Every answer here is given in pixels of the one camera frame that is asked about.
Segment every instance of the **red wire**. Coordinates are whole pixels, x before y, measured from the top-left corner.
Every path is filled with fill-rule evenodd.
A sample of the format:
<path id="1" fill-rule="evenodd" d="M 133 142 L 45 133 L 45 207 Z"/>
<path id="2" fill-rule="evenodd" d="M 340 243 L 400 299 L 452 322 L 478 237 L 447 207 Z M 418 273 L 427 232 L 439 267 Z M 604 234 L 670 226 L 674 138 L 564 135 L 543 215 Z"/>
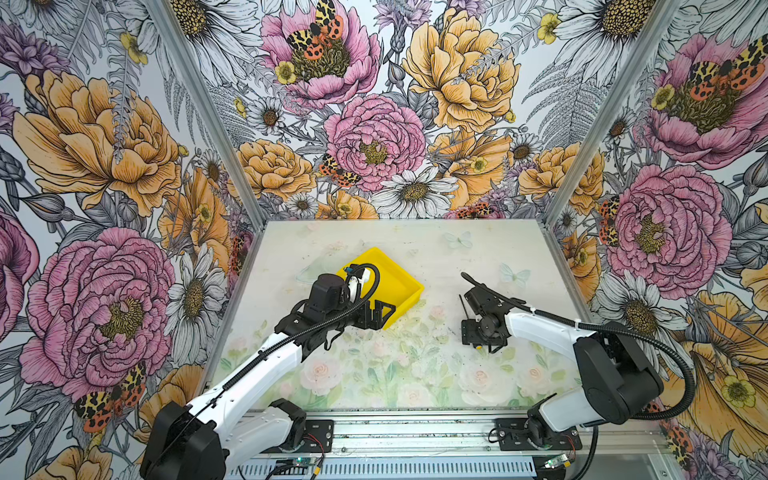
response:
<path id="1" fill-rule="evenodd" d="M 325 450 L 325 448 L 323 447 L 323 443 L 322 443 L 320 440 L 318 440 L 318 439 L 317 439 L 317 438 L 316 438 L 314 435 L 312 435 L 311 433 L 307 433 L 307 434 L 306 434 L 306 436 L 308 436 L 308 437 L 310 437 L 312 440 L 314 440 L 314 441 L 315 441 L 315 443 L 316 443 L 317 445 L 320 445 L 320 451 L 321 451 L 321 452 L 323 452 L 323 455 L 325 455 L 325 454 L 326 454 L 326 450 Z"/>

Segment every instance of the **yellow tray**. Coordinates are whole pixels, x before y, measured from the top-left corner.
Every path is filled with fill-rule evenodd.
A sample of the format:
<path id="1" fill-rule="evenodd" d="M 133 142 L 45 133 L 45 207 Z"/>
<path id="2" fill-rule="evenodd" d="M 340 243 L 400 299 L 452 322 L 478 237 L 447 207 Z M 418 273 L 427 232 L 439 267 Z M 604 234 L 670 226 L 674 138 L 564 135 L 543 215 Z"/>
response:
<path id="1" fill-rule="evenodd" d="M 375 300 L 381 300 L 395 306 L 395 312 L 387 319 L 384 324 L 384 329 L 388 329 L 403 315 L 403 313 L 416 305 L 419 298 L 422 296 L 424 286 L 417 282 L 408 272 L 403 270 L 400 265 L 393 262 L 391 258 L 386 256 L 384 252 L 378 248 L 373 247 L 363 255 L 355 258 L 341 270 L 336 272 L 336 275 L 346 278 L 344 269 L 353 263 L 358 265 L 361 263 L 371 263 L 376 265 L 376 268 L 379 269 L 381 280 L 379 281 L 379 287 L 371 297 L 371 304 L 373 304 Z M 363 295 L 368 293 L 368 290 L 371 289 L 371 285 L 373 285 L 373 281 L 370 281 L 363 286 Z"/>

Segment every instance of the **mounting plate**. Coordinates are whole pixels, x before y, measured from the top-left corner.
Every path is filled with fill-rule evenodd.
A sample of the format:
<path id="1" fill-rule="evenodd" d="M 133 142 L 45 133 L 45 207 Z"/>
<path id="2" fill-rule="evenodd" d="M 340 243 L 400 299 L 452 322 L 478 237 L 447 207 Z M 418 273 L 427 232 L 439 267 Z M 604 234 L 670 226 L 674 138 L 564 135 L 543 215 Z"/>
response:
<path id="1" fill-rule="evenodd" d="M 262 453 L 321 453 L 325 449 L 326 453 L 330 453 L 333 447 L 333 420 L 312 420 L 307 419 L 306 425 L 304 425 L 304 434 L 314 435 L 316 439 L 323 443 L 323 447 L 317 443 L 304 439 L 299 445 L 299 448 L 292 452 L 283 451 L 277 447 L 264 450 Z"/>
<path id="2" fill-rule="evenodd" d="M 498 447 L 503 452 L 539 450 L 534 447 L 526 435 L 515 433 L 515 430 L 525 430 L 525 423 L 528 419 L 496 419 L 496 429 L 498 435 Z M 581 450 L 581 440 L 578 437 L 576 428 L 561 432 L 551 440 L 554 450 Z"/>

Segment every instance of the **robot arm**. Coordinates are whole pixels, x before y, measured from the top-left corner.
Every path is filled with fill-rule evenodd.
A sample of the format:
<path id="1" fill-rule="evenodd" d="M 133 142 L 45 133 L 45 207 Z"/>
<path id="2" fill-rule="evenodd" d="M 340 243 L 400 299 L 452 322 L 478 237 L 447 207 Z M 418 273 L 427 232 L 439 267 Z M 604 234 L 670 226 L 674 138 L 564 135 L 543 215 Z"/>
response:
<path id="1" fill-rule="evenodd" d="M 553 395 L 528 410 L 530 440 L 539 446 L 573 425 L 621 424 L 642 411 L 664 391 L 664 384 L 637 341 L 621 334 L 606 334 L 565 325 L 520 299 L 507 299 L 485 285 L 475 286 L 464 298 L 475 318 L 462 321 L 462 342 L 487 346 L 492 353 L 515 336 L 539 343 L 575 361 L 582 387 Z M 608 324 L 616 333 L 620 323 Z"/>
<path id="2" fill-rule="evenodd" d="M 374 272 L 376 280 L 369 292 L 360 297 L 362 286 L 370 277 L 367 269 Z M 296 368 L 314 349 L 321 345 L 330 348 L 333 340 L 326 340 L 330 330 L 343 332 L 347 326 L 381 329 L 394 313 L 393 305 L 379 300 L 370 307 L 368 298 L 378 285 L 378 270 L 374 266 L 352 265 L 348 274 L 347 280 L 320 275 L 309 299 L 283 317 L 275 333 L 237 370 L 186 406 L 171 402 L 163 407 L 147 443 L 141 477 L 221 479 L 254 453 L 272 447 L 296 449 L 303 438 L 306 413 L 291 402 L 276 400 L 260 415 L 241 420 L 277 380 Z"/>

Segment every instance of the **floral tablecloth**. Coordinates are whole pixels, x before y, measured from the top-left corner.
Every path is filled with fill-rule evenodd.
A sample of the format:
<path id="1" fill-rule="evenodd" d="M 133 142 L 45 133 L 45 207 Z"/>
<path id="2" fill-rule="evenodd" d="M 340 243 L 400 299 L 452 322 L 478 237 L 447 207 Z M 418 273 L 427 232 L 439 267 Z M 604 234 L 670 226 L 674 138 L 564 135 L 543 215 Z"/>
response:
<path id="1" fill-rule="evenodd" d="M 580 383 L 576 365 L 525 339 L 489 355 L 462 345 L 466 271 L 553 313 L 574 304 L 534 220 L 270 222 L 214 384 L 256 351 L 320 273 L 378 247 L 421 282 L 419 303 L 385 331 L 347 329 L 261 399 L 307 410 L 523 407 Z"/>

